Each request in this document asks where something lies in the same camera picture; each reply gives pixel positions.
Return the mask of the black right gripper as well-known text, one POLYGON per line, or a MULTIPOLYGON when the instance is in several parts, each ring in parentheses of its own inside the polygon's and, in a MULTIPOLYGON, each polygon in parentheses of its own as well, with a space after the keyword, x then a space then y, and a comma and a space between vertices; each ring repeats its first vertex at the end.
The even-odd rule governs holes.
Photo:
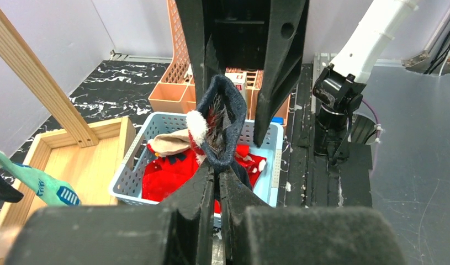
POLYGON ((263 69, 253 133, 258 147, 299 80, 309 3, 176 0, 197 101, 225 67, 263 69))

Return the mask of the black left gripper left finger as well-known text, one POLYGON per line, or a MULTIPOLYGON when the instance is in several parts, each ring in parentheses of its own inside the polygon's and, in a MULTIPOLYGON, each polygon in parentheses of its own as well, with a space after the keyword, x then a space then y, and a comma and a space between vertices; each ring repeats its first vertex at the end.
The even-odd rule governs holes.
POLYGON ((214 171, 204 162, 157 205, 37 210, 6 264, 210 264, 214 171))

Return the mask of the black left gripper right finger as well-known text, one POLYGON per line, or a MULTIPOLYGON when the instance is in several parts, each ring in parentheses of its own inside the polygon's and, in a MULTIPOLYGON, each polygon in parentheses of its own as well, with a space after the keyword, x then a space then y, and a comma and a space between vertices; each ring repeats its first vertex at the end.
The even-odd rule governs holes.
POLYGON ((405 264, 393 230, 366 207, 273 208, 232 170, 219 176, 226 264, 405 264))

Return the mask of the dark navy sock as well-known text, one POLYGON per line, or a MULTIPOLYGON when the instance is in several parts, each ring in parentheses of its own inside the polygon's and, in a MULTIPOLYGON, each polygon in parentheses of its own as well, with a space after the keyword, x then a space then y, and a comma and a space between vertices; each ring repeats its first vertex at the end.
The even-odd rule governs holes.
POLYGON ((196 108, 186 114, 186 124, 198 164, 208 160, 216 177, 231 168, 251 189, 246 170, 235 158, 246 112, 245 100, 232 81, 215 75, 196 108))
POLYGON ((0 201, 9 203, 18 203, 24 197, 24 194, 7 183, 0 175, 0 201))

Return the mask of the mint green patterned sock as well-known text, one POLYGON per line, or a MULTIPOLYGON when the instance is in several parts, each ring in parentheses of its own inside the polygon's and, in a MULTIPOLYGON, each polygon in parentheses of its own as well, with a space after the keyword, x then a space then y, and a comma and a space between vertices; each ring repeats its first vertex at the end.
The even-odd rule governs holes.
POLYGON ((48 206, 76 206, 82 202, 73 187, 44 171, 15 163, 0 151, 0 167, 29 187, 48 206))

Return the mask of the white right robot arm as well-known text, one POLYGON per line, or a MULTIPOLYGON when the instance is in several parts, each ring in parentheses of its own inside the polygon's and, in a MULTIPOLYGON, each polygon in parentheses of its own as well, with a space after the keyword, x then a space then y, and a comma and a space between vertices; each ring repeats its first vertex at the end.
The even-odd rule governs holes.
MULTIPOLYGON (((308 1, 177 1, 201 99, 227 68, 262 70, 253 140, 266 130, 296 85, 303 63, 308 1)), ((373 1, 342 50, 315 82, 313 95, 332 114, 359 107, 372 68, 416 1, 373 1)))

